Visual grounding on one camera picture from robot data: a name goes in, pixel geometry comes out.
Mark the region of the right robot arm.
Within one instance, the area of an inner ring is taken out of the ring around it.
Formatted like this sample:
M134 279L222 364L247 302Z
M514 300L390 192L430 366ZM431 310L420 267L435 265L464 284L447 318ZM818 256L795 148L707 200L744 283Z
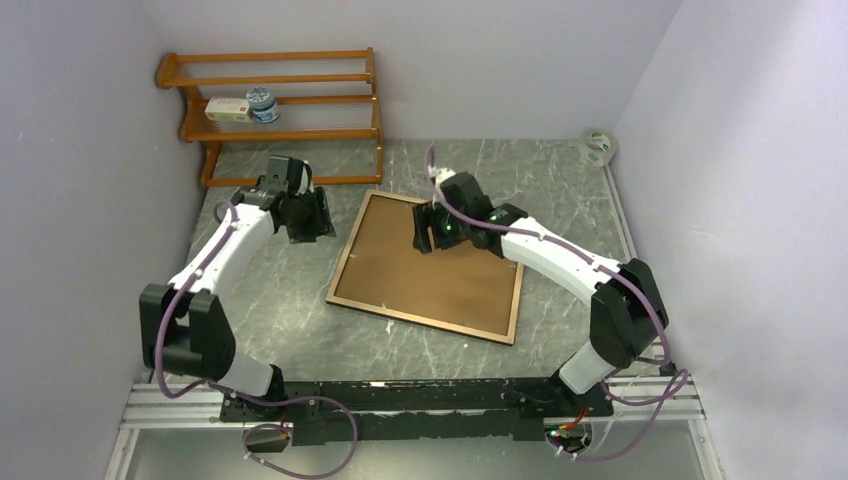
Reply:
M413 246L421 253L464 242L528 267L589 308L589 337L556 371L550 402L572 415L592 388L635 362L654 341L666 345L667 315L650 267L584 249L509 203L494 205L468 172L430 167L430 202L414 207Z

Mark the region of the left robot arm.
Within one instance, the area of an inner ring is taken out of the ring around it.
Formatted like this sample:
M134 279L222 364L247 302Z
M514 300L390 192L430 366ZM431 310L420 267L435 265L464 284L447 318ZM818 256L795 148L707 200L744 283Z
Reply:
M214 215L218 226L198 254L140 294L143 360L169 399L189 390L170 388L167 375L188 376L191 388L207 383L231 392L258 418L272 420L286 406L282 371L238 347L222 299L274 235L283 232L292 244L334 236L326 193L308 162L274 155L265 174L219 201Z

